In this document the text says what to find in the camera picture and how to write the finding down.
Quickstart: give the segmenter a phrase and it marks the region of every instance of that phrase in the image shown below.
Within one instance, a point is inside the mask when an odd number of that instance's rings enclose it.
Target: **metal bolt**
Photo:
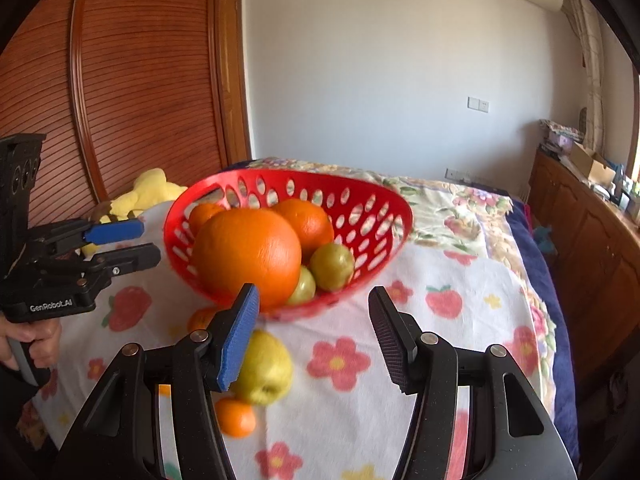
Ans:
[[[207,332],[206,330],[194,330],[193,332],[191,332],[190,337],[194,343],[202,343],[209,337],[209,332]]]
[[[425,332],[420,336],[420,341],[425,345],[437,345],[439,339],[433,332]]]
[[[489,348],[489,350],[496,357],[505,357],[507,355],[507,351],[502,345],[491,345],[491,348]]]
[[[122,354],[131,357],[132,355],[138,353],[139,348],[140,347],[137,345],[137,343],[127,343],[122,347]]]

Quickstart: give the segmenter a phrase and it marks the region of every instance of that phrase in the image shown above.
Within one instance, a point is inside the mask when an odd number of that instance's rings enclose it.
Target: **cabinet door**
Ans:
[[[579,382],[610,358],[640,322],[640,258],[623,256],[569,330]]]
[[[581,186],[572,175],[568,176],[573,181],[562,175],[556,185],[556,193],[548,212],[548,223],[551,227],[551,239],[558,250],[558,260],[561,261],[570,252],[575,236],[576,226],[584,215],[584,197],[578,192],[577,186]]]
[[[570,253],[558,262],[553,278],[570,333],[612,270],[615,237],[613,228],[587,209]]]
[[[529,185],[529,206],[533,216],[535,216],[542,225],[548,223],[548,213],[554,202],[556,186],[554,185],[553,173],[551,166],[544,159],[544,155],[536,156],[536,163],[531,175]]]

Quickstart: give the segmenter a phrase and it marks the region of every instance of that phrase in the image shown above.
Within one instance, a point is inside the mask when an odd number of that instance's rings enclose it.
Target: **bed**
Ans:
[[[445,182],[297,160],[267,158],[247,165],[340,174],[403,195],[414,212],[414,230],[376,284],[385,285],[398,308],[413,314],[424,330],[453,345],[484,350],[499,342],[509,348],[577,463],[568,337],[521,203]],[[162,251],[169,207],[160,204],[142,215],[141,241]],[[172,344],[186,334],[189,316],[204,306],[209,301],[180,280],[164,254],[155,269],[121,277],[100,295],[94,312],[63,319],[60,362],[25,413],[34,418],[37,411],[60,446],[95,381],[124,344]],[[308,319],[262,324],[289,348],[294,384],[283,400],[257,410],[254,434],[226,439],[238,478],[391,478],[414,398],[402,396],[388,379],[368,319],[366,290]],[[329,366],[335,356],[342,359],[340,370]],[[168,395],[161,396],[160,406],[165,473],[178,479]],[[460,388],[450,480],[462,474],[467,408],[468,391]]]

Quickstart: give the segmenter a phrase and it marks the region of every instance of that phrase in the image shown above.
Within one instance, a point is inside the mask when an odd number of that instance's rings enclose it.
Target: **yellow plush toy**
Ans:
[[[132,216],[137,217],[145,209],[149,209],[156,204],[175,200],[186,189],[186,186],[178,186],[172,182],[167,182],[166,175],[160,168],[147,170],[134,181],[132,191],[111,201],[111,208],[108,214],[103,214],[99,217],[100,223],[108,224],[113,217],[118,220],[127,220]],[[82,248],[82,252],[87,258],[97,250],[98,246],[95,244],[88,244]]]

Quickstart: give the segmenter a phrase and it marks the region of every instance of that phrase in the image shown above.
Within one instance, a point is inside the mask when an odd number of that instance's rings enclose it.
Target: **basket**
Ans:
[[[353,279],[338,292],[318,291],[308,303],[284,306],[268,319],[290,321],[314,316],[370,282],[399,251],[413,225],[408,203],[386,187],[342,176],[290,170],[234,170],[197,182],[174,202],[164,222],[164,246],[174,270],[191,288],[216,304],[189,259],[193,235],[187,218],[198,202],[226,207],[268,207],[279,200],[301,198],[324,209],[334,226],[335,242],[347,246],[356,260]]]

